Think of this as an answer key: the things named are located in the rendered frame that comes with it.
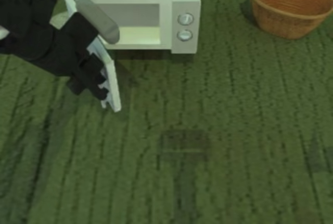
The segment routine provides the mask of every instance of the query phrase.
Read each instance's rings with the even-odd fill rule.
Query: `basket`
[[[259,27],[287,39],[301,38],[332,12],[333,0],[251,0]]]

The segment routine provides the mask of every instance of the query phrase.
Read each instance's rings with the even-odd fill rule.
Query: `green wooden table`
[[[117,114],[1,57],[0,223],[332,223],[333,18],[287,41],[244,1],[203,0],[194,57],[117,51]]]

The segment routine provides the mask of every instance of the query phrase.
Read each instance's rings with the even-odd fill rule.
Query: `knob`
[[[193,37],[193,34],[189,30],[182,30],[178,32],[177,37],[181,41],[189,41]]]
[[[194,21],[194,17],[191,14],[179,15],[178,23],[180,25],[190,25]]]

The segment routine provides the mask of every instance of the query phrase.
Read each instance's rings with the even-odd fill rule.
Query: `wicker basket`
[[[333,0],[251,0],[259,27],[271,34],[298,39],[332,12]]]

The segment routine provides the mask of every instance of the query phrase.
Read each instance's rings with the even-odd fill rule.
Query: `toy microwave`
[[[69,0],[65,1],[70,10]],[[201,0],[91,1],[120,29],[120,40],[116,44],[108,44],[100,37],[107,49],[169,49],[173,54],[197,52]]]

